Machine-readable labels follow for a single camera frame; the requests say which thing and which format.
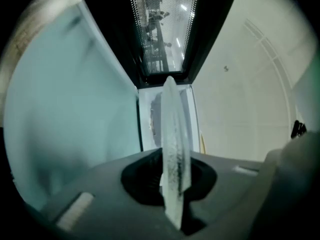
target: ceiling light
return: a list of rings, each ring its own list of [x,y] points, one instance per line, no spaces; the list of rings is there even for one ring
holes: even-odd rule
[[[178,38],[176,39],[176,42],[177,42],[178,46],[181,47]]]
[[[187,10],[187,7],[185,7],[183,4],[181,4],[181,8],[184,9],[185,11]]]

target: curved white wall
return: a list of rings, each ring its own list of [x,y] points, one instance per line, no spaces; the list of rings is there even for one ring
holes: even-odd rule
[[[234,0],[193,83],[207,153],[264,160],[283,147],[300,118],[292,88],[316,48],[291,0]]]
[[[29,44],[12,76],[4,140],[15,184],[40,209],[88,168],[140,152],[136,92],[77,6]]]

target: open lid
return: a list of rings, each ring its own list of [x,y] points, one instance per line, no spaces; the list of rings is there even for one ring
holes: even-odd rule
[[[196,78],[233,0],[84,0],[138,89]]]

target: teal wall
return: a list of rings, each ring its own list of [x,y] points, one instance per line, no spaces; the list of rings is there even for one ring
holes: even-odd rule
[[[77,6],[67,9],[29,44],[7,91],[9,163],[38,210],[89,168],[140,152],[136,93],[89,29]]]
[[[307,131],[320,132],[320,50],[293,88]]]

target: mesh window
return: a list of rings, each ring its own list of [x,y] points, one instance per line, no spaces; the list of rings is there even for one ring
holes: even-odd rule
[[[182,72],[197,0],[131,0],[149,74]]]

